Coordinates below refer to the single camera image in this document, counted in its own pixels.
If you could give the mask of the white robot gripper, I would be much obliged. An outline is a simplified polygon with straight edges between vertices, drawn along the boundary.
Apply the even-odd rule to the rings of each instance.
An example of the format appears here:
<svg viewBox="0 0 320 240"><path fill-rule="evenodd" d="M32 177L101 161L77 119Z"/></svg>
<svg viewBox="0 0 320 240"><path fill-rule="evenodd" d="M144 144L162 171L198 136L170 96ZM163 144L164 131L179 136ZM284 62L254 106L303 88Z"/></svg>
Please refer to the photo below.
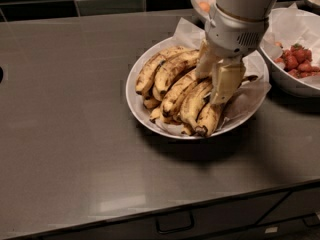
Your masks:
<svg viewBox="0 0 320 240"><path fill-rule="evenodd" d="M200 45L196 77L204 79L212 71L212 105L227 103L239 88L246 71L241 57L259 47L268 26L267 18L251 20L233 17L217 5L211 6L205 24L207 40L203 39Z"/></svg>

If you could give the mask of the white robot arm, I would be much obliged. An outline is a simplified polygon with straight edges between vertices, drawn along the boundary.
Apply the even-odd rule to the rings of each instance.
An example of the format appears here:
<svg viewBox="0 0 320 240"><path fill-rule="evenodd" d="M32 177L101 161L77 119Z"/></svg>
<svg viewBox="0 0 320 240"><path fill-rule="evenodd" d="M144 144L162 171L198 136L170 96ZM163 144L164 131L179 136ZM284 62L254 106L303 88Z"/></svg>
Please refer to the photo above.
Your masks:
<svg viewBox="0 0 320 240"><path fill-rule="evenodd" d="M269 27L277 0L215 0L205 22L208 50L197 66L198 76L212 75L210 103L227 103L245 73L243 58L255 50Z"/></svg>

